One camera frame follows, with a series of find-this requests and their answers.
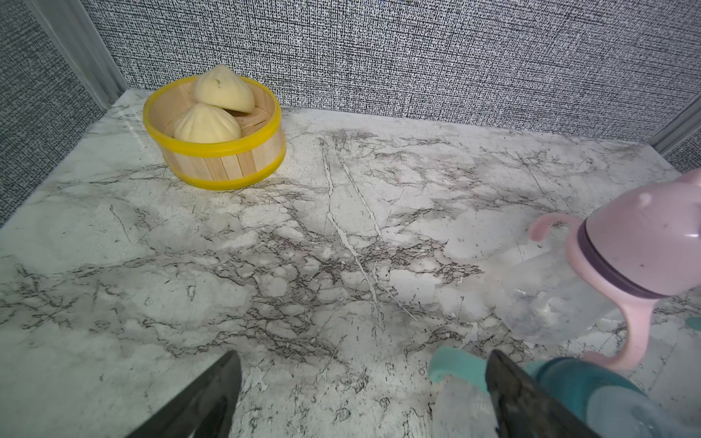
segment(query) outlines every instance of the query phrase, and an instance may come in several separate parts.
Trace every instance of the wooden slat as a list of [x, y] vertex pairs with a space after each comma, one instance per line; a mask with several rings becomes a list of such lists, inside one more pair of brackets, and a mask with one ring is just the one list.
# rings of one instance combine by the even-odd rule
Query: wooden slat
[[175, 154], [173, 152], [161, 147], [161, 153], [163, 154], [163, 159], [165, 160], [165, 164], [167, 164], [168, 167], [170, 167], [175, 172], [182, 173], [180, 164], [177, 162], [177, 158], [175, 158]]
[[172, 122], [196, 103], [192, 94], [193, 84], [194, 82], [188, 82], [168, 90], [154, 102], [151, 107], [151, 124], [157, 130], [169, 137], [172, 136]]
[[245, 137], [246, 135], [251, 135], [253, 132], [256, 132], [271, 118], [272, 116], [269, 112], [260, 107], [255, 107], [251, 114], [236, 116], [236, 121], [241, 127], [241, 135]]
[[204, 158], [207, 168], [210, 170], [212, 179], [215, 181], [226, 181], [229, 176], [226, 174], [221, 158]]
[[262, 88], [256, 87], [255, 85], [248, 85], [248, 88], [253, 92], [253, 98], [256, 100], [256, 107], [261, 107], [268, 113], [272, 114], [275, 111], [275, 103], [273, 98], [268, 95]]
[[190, 157], [175, 152], [173, 154], [177, 157], [177, 162], [185, 176], [212, 181], [212, 175], [204, 158]]
[[263, 169], [280, 155], [280, 151], [283, 148], [283, 138], [283, 130], [278, 129], [267, 142], [251, 150], [253, 161], [256, 163], [256, 169]]
[[226, 169], [226, 176], [229, 177], [229, 179], [243, 178], [241, 166], [238, 164], [238, 158], [235, 155], [222, 157], [221, 160], [224, 169]]
[[251, 151], [237, 153], [236, 156], [238, 157], [238, 164], [241, 166], [241, 172], [243, 172], [244, 177], [256, 172], [256, 163], [253, 161], [253, 154]]

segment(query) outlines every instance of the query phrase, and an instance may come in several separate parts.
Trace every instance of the gray vein pattern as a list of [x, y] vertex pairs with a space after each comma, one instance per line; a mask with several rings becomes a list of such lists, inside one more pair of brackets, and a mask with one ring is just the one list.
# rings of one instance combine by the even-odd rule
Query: gray vein pattern
[[688, 172], [701, 167], [701, 129], [665, 154], [665, 160], [679, 172]]
[[[526, 241], [539, 214], [678, 175], [645, 144], [284, 108], [280, 169], [204, 191], [163, 164], [147, 95], [122, 96], [0, 230], [0, 435], [123, 437], [236, 349], [235, 436], [424, 437], [441, 345], [517, 362], [621, 346], [617, 315], [563, 345], [516, 339], [491, 288], [561, 241]], [[631, 374], [688, 422], [700, 305], [664, 303]]]

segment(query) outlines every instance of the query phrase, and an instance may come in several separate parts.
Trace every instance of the teal bottle handle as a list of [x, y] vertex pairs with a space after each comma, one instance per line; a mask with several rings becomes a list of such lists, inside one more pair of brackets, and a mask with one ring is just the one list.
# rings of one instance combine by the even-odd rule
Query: teal bottle handle
[[438, 348], [428, 364], [428, 378], [433, 383], [439, 383], [443, 376], [450, 374], [472, 383], [486, 394], [485, 373], [486, 360], [455, 348]]

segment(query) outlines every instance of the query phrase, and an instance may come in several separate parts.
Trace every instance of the purple bottle collar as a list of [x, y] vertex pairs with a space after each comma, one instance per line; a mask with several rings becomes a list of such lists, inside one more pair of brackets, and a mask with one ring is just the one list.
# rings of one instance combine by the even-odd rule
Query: purple bottle collar
[[623, 274], [618, 272], [612, 265], [610, 265], [610, 263], [601, 256], [601, 254], [592, 244], [592, 241], [589, 239], [586, 220], [584, 220], [577, 230], [577, 243], [579, 244], [579, 248], [582, 250], [582, 254], [584, 254], [584, 257], [587, 259], [589, 264], [592, 265], [596, 272], [598, 272], [600, 276], [605, 278], [606, 281], [610, 282], [618, 289], [633, 296], [637, 296], [638, 298], [655, 300], [669, 298], [667, 295], [658, 294], [657, 292], [653, 292], [632, 282]]

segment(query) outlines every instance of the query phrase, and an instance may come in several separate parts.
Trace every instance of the yellow rim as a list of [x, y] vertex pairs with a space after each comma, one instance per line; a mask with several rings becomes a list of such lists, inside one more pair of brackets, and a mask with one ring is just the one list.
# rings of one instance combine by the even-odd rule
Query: yellow rim
[[[169, 89], [177, 87], [183, 83], [194, 81], [195, 79], [197, 79], [197, 76], [190, 76], [188, 78], [183, 78], [178, 81], [171, 82], [163, 87], [160, 87], [158, 90], [154, 91], [153, 94], [151, 94], [151, 96], [149, 96], [149, 98], [146, 100], [146, 104], [144, 105], [144, 126], [146, 127], [146, 131], [148, 131], [148, 133], [161, 146], [168, 149], [169, 151], [201, 158], [216, 158], [221, 156], [234, 155], [237, 153], [250, 151], [254, 147], [261, 145], [267, 139], [272, 137], [273, 134], [275, 134], [275, 132], [280, 128], [280, 119], [282, 118], [282, 110], [280, 109], [280, 103], [278, 102], [278, 99], [275, 97], [273, 92], [270, 91], [270, 89], [262, 83], [249, 78], [241, 78], [249, 84], [255, 85], [256, 87], [265, 91], [266, 94], [270, 95], [273, 98], [273, 102], [275, 102], [275, 110], [273, 111], [273, 117], [268, 121], [268, 123], [263, 125], [262, 128], [260, 128], [256, 132], [253, 132], [251, 135], [247, 135], [232, 142], [207, 144], [191, 143], [183, 142], [181, 140], [176, 140], [173, 137], [169, 137], [163, 134], [161, 131], [157, 130], [156, 127], [151, 124], [150, 113], [151, 107], [153, 106], [154, 102]], [[199, 179], [198, 181], [210, 183], [209, 181], [205, 181], [203, 179]]]
[[280, 152], [280, 155], [272, 163], [268, 164], [266, 167], [263, 167], [263, 169], [259, 170], [258, 172], [255, 172], [252, 175], [248, 175], [247, 177], [243, 177], [243, 178], [239, 178], [239, 179], [232, 179], [230, 181], [208, 181], [206, 179], [188, 177], [188, 176], [183, 175], [182, 173], [180, 173], [176, 170], [173, 170], [172, 167], [170, 168], [170, 170], [175, 174], [176, 177], [182, 179], [187, 184], [190, 184], [191, 186], [198, 187], [200, 189], [207, 189], [207, 190], [242, 189], [244, 187], [248, 187], [248, 186], [251, 186], [253, 184], [256, 184], [257, 182], [263, 181], [265, 178], [272, 175], [273, 172], [275, 172], [278, 169], [278, 167], [280, 167], [280, 164], [283, 163], [283, 160], [285, 159], [286, 153], [287, 153], [287, 144], [286, 144], [286, 142], [283, 142], [283, 149]]

